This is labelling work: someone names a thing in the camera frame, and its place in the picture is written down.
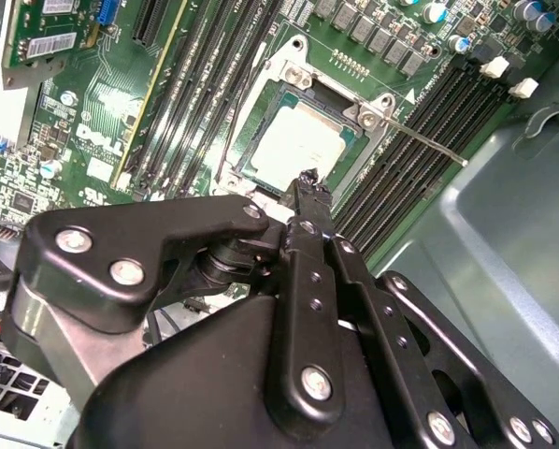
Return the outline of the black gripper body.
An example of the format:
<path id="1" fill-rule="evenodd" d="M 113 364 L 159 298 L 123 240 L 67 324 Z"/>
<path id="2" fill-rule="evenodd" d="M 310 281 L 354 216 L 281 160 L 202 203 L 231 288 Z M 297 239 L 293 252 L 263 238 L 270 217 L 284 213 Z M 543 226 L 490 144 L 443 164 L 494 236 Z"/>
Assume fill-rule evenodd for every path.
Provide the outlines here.
<path id="1" fill-rule="evenodd" d="M 115 369 L 86 403 L 70 448 L 389 448 L 360 337 L 339 330 L 346 410 L 300 442 L 264 404 L 275 297 L 243 299 Z"/>

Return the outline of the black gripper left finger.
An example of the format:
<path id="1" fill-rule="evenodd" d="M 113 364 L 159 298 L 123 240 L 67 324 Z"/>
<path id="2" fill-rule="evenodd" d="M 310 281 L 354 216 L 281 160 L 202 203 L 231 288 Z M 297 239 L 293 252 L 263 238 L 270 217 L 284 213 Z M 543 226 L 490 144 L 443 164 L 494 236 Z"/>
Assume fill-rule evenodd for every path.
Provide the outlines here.
<path id="1" fill-rule="evenodd" d="M 124 363 L 243 299 L 278 301 L 264 404 L 287 435 L 323 435 L 345 409 L 331 196 L 305 171 L 286 222 L 238 195 L 52 210 L 20 247 L 21 359 L 81 413 Z"/>

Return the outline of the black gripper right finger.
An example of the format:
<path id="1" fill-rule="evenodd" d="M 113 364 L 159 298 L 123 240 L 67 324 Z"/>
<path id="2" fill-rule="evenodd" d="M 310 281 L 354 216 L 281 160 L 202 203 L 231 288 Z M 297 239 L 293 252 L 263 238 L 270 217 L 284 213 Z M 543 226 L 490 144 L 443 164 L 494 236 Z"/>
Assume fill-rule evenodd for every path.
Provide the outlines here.
<path id="1" fill-rule="evenodd" d="M 559 448 L 559 432 L 404 275 L 333 235 L 348 405 L 321 448 Z"/>

